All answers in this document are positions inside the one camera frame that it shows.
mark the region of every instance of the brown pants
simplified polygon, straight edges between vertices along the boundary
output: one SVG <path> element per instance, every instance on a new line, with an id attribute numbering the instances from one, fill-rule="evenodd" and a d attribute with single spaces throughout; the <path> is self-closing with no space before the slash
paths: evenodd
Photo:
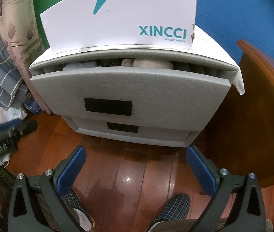
<path id="1" fill-rule="evenodd" d="M 151 232 L 188 232 L 189 229 L 196 222 L 196 219 L 191 220 L 172 220 L 167 222 L 161 222 L 157 224 Z M 224 227 L 226 218 L 222 218 L 217 223 L 213 231 L 217 231 Z M 272 232 L 274 228 L 272 226 L 271 220 L 266 219 L 266 232 Z"/>

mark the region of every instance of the foot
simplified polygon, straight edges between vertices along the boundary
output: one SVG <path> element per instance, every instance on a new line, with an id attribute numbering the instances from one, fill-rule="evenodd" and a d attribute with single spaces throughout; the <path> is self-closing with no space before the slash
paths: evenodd
<path id="1" fill-rule="evenodd" d="M 95 221 L 94 221 L 94 219 L 83 208 L 79 196 L 77 195 L 77 193 L 72 188 L 69 190 L 69 193 L 67 195 L 64 195 L 62 197 L 62 201 L 67 206 L 70 206 L 72 208 L 80 210 L 83 214 L 85 214 L 85 216 L 87 217 L 87 219 L 90 221 L 90 223 L 92 224 L 92 228 L 95 227 Z"/>
<path id="2" fill-rule="evenodd" d="M 146 232 L 148 232 L 152 226 L 158 222 L 185 219 L 189 213 L 190 203 L 191 200 L 187 194 L 177 194 L 168 202 L 163 211 L 151 223 Z"/>

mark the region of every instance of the teal logo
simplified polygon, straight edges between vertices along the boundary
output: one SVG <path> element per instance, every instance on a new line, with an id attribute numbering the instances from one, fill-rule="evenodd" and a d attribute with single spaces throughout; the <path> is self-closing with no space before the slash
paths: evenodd
<path id="1" fill-rule="evenodd" d="M 186 39 L 186 29 L 181 29 L 181 28 L 173 28 L 173 27 L 166 27 L 164 28 L 163 26 L 140 26 L 139 28 L 141 29 L 141 32 L 139 36 L 146 35 L 146 36 L 167 36 L 167 37 L 175 37 L 177 42 L 185 42 L 180 39 Z"/>

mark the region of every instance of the open drawer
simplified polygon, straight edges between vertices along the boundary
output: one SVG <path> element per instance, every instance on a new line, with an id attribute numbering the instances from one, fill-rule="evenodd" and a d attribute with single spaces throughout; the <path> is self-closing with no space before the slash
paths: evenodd
<path id="1" fill-rule="evenodd" d="M 45 62 L 31 81 L 55 114 L 77 132 L 130 142 L 185 147 L 206 126 L 237 68 L 203 57 L 157 50 L 79 53 Z M 68 60 L 144 58 L 205 64 L 217 76 L 172 69 L 98 67 L 58 70 Z"/>

